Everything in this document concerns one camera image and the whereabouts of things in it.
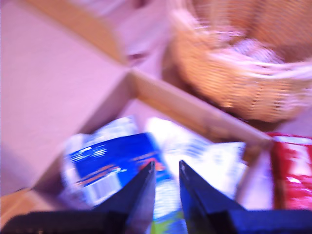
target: food package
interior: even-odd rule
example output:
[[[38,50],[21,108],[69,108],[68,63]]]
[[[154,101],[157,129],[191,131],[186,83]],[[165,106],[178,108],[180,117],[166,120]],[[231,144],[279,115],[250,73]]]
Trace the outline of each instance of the food package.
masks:
[[[69,155],[79,186],[90,206],[96,206],[126,185],[150,161],[157,178],[166,178],[159,165],[160,151],[149,134],[135,134],[100,142]]]
[[[270,133],[275,207],[312,210],[312,138]]]
[[[213,144],[186,128],[157,117],[148,120],[145,131],[153,134],[162,151],[161,163],[172,176],[166,186],[156,185],[152,234],[186,234],[179,194],[179,161],[186,161],[210,184],[233,198],[246,169],[241,159],[245,144]]]
[[[130,136],[137,133],[138,129],[134,117],[128,116],[116,119],[106,124],[105,126],[96,130],[93,134],[76,134],[68,139],[65,146],[65,153],[62,159],[61,177],[65,187],[63,197],[67,201],[75,201],[70,202],[73,204],[72,207],[85,208],[83,203],[87,201],[85,200],[85,196],[82,192],[82,187],[79,184],[79,175],[73,162],[70,160],[69,155],[96,143],[117,137]]]
[[[178,163],[184,160],[212,186],[234,198],[238,183],[247,169],[242,160],[245,143],[213,144],[186,128],[156,117],[148,121],[146,131],[153,133],[162,149],[164,163],[177,183]]]

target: wicker basket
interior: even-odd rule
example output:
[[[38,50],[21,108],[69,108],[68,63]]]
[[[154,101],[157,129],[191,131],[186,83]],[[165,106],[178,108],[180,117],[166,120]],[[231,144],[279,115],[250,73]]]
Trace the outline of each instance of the wicker basket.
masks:
[[[170,0],[172,50],[200,94],[244,119],[312,106],[311,0]]]

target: barcode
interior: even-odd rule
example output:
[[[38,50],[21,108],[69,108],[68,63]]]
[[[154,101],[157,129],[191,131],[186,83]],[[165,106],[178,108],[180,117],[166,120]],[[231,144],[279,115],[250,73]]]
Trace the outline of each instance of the barcode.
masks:
[[[117,173],[110,173],[96,182],[84,187],[88,201],[98,205],[121,189]]]
[[[207,143],[201,140],[192,139],[189,144],[185,146],[185,154],[194,158],[201,158],[207,149]]]

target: red package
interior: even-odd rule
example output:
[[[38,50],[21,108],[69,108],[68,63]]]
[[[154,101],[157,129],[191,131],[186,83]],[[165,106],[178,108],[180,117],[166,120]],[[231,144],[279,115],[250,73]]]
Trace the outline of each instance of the red package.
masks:
[[[312,138],[270,133],[275,207],[312,210]]]

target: cardboard box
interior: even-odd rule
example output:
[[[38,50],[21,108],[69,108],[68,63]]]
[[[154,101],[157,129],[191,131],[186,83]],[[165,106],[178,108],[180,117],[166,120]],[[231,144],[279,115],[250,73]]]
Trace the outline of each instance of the cardboard box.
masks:
[[[36,0],[28,2],[39,4]],[[63,190],[59,173],[63,143],[75,133],[91,133],[118,117],[135,115],[141,130],[147,118],[161,117],[213,141],[244,141],[247,143],[246,159],[250,162],[270,143],[271,138],[263,132],[179,88],[138,70],[130,70],[109,27],[97,24],[96,19],[87,13],[62,0],[40,2],[45,6],[42,10],[48,9],[48,14],[58,18],[104,54],[94,51],[80,38],[26,6],[17,6],[13,2],[5,5],[2,13],[6,19],[3,40],[6,45],[12,43],[7,53],[13,52],[16,58],[21,58],[18,61],[6,58],[4,62],[21,67],[16,72],[7,65],[9,69],[5,73],[10,75],[10,79],[2,81],[2,85],[11,88],[2,93],[2,97],[15,97],[9,99],[10,103],[2,103],[2,107],[6,111],[9,108],[19,111],[18,115],[4,112],[2,119],[7,124],[2,140],[8,149],[19,152],[14,163],[8,161],[7,171],[11,175],[19,174],[16,177],[18,189],[28,189],[1,198],[1,225],[10,217],[29,211],[68,209],[59,199]],[[19,40],[15,35],[21,32],[27,36]],[[52,48],[47,50],[49,47],[45,47],[42,41],[49,41]],[[20,44],[19,50],[14,51],[14,46]],[[54,55],[55,50],[59,51],[58,47],[63,52],[61,56]],[[47,63],[41,61],[43,54],[49,58]],[[22,62],[27,60],[29,64],[23,67]],[[50,76],[55,68],[57,74]],[[25,73],[27,79],[19,78],[23,71],[29,73]],[[86,72],[91,74],[83,79]],[[38,90],[28,90],[26,95],[21,90],[24,87],[29,89],[29,82],[39,82],[40,86]],[[11,160],[13,156],[7,154],[4,157]],[[25,169],[31,171],[31,176],[22,173]]]
[[[132,64],[148,57],[155,48],[169,40],[166,0],[27,0],[26,2],[71,28],[100,49],[103,49],[101,43],[105,38],[102,32],[109,23],[118,37],[119,46],[124,51],[123,55]]]
[[[249,149],[262,149],[270,142],[266,134],[165,82],[150,79],[139,71],[125,75],[77,133],[91,133],[113,119],[128,115],[136,117],[141,131],[149,117],[160,117],[183,124],[214,141],[244,141]],[[26,204],[25,209],[17,204],[16,209],[10,209],[9,214],[5,210],[2,215],[9,217],[27,209],[66,209],[66,205],[58,200],[63,189],[60,180],[61,158],[62,154],[59,154],[33,188],[22,195],[22,201],[26,199],[27,202],[19,199],[22,207]]]

